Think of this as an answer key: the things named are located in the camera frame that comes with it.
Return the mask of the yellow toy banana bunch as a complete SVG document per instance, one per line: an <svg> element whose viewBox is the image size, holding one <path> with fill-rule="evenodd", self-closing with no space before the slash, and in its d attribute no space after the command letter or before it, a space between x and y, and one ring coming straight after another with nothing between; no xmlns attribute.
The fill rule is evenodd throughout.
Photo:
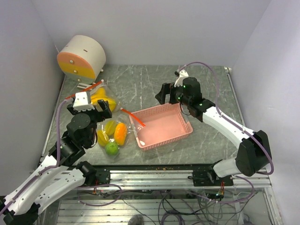
<svg viewBox="0 0 300 225"><path fill-rule="evenodd" d="M98 100L100 99L103 99L104 101L108 101L111 112L113 112L117 106L116 100L112 97L107 96L105 88L102 87L98 88L97 91L93 93L90 98L91 98L91 103L93 105L98 105Z"/></svg>

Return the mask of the pink plastic basket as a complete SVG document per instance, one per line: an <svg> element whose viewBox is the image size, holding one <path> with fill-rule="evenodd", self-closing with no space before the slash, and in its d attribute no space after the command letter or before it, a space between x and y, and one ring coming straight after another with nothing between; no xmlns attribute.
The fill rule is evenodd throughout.
<svg viewBox="0 0 300 225"><path fill-rule="evenodd" d="M158 105L129 116L137 145L150 150L188 137L193 128L179 104Z"/></svg>

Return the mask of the yellow starfruit slice toy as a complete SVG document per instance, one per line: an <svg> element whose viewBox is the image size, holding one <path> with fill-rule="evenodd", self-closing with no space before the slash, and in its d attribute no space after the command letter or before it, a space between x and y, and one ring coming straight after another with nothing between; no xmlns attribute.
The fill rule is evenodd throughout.
<svg viewBox="0 0 300 225"><path fill-rule="evenodd" d="M109 143L110 139L107 133L103 130L97 131L97 142L100 146L105 147Z"/></svg>

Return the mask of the clear zip bag red zipper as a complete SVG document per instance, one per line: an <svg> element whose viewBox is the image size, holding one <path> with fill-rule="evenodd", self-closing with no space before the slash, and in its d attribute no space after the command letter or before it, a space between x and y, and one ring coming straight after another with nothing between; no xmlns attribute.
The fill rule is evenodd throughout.
<svg viewBox="0 0 300 225"><path fill-rule="evenodd" d="M131 136L136 136L143 128L145 122L132 112L120 108L108 118L97 123L97 144L109 160L115 160L121 150L128 145Z"/></svg>

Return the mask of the yellow toy mango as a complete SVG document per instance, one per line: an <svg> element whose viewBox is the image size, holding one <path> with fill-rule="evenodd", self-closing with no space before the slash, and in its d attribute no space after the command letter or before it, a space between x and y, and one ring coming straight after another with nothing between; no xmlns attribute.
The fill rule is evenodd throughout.
<svg viewBox="0 0 300 225"><path fill-rule="evenodd" d="M128 129L126 124L124 123L118 123L116 126L116 129L114 131L114 140L115 142L122 146L125 143L125 139L127 137Z"/></svg>

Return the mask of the green round toy fruit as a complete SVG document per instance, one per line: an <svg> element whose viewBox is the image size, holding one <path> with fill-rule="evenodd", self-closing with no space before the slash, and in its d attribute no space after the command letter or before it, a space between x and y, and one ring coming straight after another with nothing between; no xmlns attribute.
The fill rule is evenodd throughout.
<svg viewBox="0 0 300 225"><path fill-rule="evenodd" d="M105 146L105 152L107 155L116 156L119 153L119 147L116 142L109 142Z"/></svg>

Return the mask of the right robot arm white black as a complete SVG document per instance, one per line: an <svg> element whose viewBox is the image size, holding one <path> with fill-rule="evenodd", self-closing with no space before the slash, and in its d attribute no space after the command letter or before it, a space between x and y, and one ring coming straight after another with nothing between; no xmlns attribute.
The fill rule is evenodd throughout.
<svg viewBox="0 0 300 225"><path fill-rule="evenodd" d="M272 165L267 134L262 130L253 131L242 126L220 111L216 103L203 98L196 78L179 78L175 83L163 83L155 98L163 105L166 95L170 96L170 104L186 106L191 116L215 128L238 149L236 158L211 164L205 175L194 172L189 177L194 183L208 181L215 186L223 177L236 174L251 177L256 173L262 174L261 169L266 165Z"/></svg>

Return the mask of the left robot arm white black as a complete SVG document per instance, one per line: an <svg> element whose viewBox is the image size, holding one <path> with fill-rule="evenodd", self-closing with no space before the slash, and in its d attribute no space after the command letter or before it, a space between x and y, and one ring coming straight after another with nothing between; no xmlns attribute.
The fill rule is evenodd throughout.
<svg viewBox="0 0 300 225"><path fill-rule="evenodd" d="M65 99L57 108L56 122L64 104L73 115L63 135L57 128L57 142L39 167L7 196L0 198L0 213L7 225L32 225L49 205L64 194L97 180L96 169L87 161L72 168L97 140L97 123L112 117L107 101L94 106L88 99Z"/></svg>

